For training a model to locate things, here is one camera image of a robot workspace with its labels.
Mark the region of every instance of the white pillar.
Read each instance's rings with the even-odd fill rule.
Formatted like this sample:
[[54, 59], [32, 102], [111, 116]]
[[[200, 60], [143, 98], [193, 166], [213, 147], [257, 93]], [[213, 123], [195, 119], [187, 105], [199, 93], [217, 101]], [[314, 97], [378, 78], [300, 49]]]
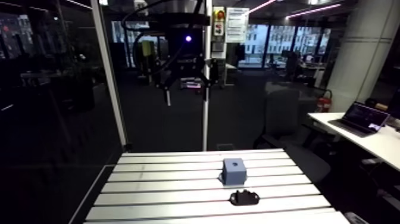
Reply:
[[114, 70], [109, 55], [110, 50], [108, 49], [107, 39], [104, 32], [103, 15], [98, 0], [91, 0], [91, 4], [97, 38], [99, 40], [101, 58], [103, 60], [105, 77], [107, 78], [108, 91], [110, 92], [112, 110], [114, 111], [115, 122], [117, 124], [117, 130], [120, 137], [121, 145], [125, 146], [127, 144], [125, 127], [122, 120], [117, 87], [115, 86]]
[[328, 89], [331, 112], [343, 112], [372, 93], [400, 22], [399, 0], [361, 0], [351, 14]]

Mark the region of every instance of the laptop keyboard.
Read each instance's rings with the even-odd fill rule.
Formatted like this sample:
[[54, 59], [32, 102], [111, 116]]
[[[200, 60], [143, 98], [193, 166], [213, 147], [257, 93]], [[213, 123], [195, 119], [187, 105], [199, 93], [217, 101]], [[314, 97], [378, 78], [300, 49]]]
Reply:
[[350, 131], [357, 131], [361, 133], [371, 133], [369, 130], [365, 130], [362, 127], [355, 125], [351, 122], [347, 122], [346, 120], [340, 120], [339, 123], [343, 124], [341, 127], [344, 129], [349, 129]]

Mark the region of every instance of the pillar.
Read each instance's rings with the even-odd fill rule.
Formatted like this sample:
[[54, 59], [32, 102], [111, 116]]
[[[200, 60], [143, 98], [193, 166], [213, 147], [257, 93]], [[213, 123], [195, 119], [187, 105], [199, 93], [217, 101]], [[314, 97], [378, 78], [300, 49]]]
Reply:
[[372, 93], [400, 22], [399, 0], [362, 0], [349, 17], [328, 89], [331, 112], [343, 112]]

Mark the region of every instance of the label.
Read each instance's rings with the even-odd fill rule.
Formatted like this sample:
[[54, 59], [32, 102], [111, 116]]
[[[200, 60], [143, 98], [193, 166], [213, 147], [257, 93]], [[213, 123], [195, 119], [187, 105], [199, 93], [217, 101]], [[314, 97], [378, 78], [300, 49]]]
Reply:
[[226, 42], [244, 43], [246, 41], [249, 8], [227, 8], [226, 9]]

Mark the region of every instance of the laptop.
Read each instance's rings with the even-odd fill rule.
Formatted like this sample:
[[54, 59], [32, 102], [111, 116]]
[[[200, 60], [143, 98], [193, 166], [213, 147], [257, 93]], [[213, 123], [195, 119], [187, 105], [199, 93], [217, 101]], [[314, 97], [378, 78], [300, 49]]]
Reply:
[[341, 119], [328, 123], [363, 138], [377, 133], [389, 117], [388, 113], [354, 102]]

